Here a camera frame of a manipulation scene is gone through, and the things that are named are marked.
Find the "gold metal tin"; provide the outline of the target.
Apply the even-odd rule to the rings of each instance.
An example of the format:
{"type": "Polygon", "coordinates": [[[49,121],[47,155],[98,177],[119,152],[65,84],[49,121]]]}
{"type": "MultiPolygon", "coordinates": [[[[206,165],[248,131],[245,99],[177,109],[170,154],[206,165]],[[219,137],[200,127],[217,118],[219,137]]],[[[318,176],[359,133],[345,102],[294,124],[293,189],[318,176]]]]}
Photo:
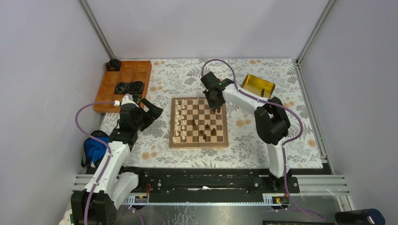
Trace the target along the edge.
{"type": "Polygon", "coordinates": [[[248,74],[241,84],[241,88],[259,97],[261,97],[261,91],[264,89],[264,98],[270,98],[272,96],[275,86],[274,83],[251,74],[248,74]]]}

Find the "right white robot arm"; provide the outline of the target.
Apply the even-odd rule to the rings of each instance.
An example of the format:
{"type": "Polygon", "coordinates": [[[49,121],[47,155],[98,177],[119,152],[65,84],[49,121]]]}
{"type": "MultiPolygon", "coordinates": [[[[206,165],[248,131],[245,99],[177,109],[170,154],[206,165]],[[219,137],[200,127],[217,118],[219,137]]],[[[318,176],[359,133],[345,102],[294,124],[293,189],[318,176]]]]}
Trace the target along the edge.
{"type": "Polygon", "coordinates": [[[285,176],[289,168],[282,143],[287,140],[291,123],[285,109],[282,108],[282,103],[276,97],[255,97],[238,87],[233,80],[220,80],[213,72],[202,75],[200,81],[205,87],[203,93],[210,109],[215,110],[226,102],[231,102],[253,114],[257,134],[267,145],[269,171],[274,176],[269,180],[269,187],[275,193],[283,192],[288,186],[285,176]]]}

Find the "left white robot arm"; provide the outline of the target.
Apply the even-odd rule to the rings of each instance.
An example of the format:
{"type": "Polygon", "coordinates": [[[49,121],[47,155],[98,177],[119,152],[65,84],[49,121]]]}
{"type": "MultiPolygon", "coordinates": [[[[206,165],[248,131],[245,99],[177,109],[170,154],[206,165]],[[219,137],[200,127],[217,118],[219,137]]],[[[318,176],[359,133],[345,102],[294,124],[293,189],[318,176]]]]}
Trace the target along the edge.
{"type": "Polygon", "coordinates": [[[120,107],[120,120],[109,136],[109,142],[98,140],[106,152],[95,174],[83,190],[74,191],[70,202],[75,225],[112,225],[118,208],[127,195],[139,193],[145,188],[145,179],[133,172],[119,173],[123,162],[138,139],[139,132],[148,128],[158,119],[163,109],[141,99],[147,111],[126,94],[121,101],[110,104],[120,107]]]}

